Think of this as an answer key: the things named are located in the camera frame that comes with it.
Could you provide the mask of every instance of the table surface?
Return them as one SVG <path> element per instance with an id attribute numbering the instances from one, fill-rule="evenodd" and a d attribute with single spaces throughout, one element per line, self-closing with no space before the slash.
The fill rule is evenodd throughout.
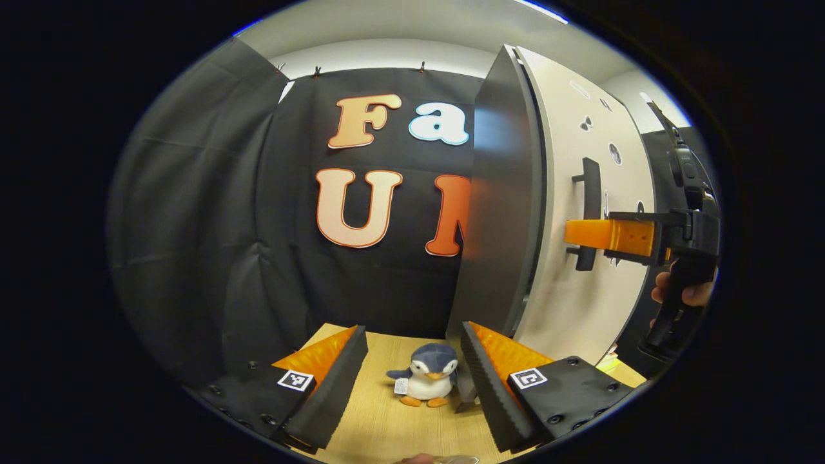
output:
<path id="1" fill-rule="evenodd" d="M 325 324 L 304 346 L 341 330 L 344 328 Z M 392 464 L 426 452 L 437 457 L 470 455 L 477 457 L 479 464 L 488 464 L 530 451 L 515 455 L 498 452 L 480 406 L 455 413 L 460 403 L 458 389 L 454 388 L 450 393 L 450 404 L 440 408 L 425 405 L 413 408 L 399 401 L 400 395 L 393 393 L 394 381 L 386 376 L 386 372 L 405 369 L 416 348 L 425 343 L 443 343 L 443 340 L 367 332 L 366 342 L 369 352 L 361 365 L 341 423 L 327 449 L 306 456 L 331 464 Z M 646 380 L 621 362 L 606 373 L 631 387 Z"/>

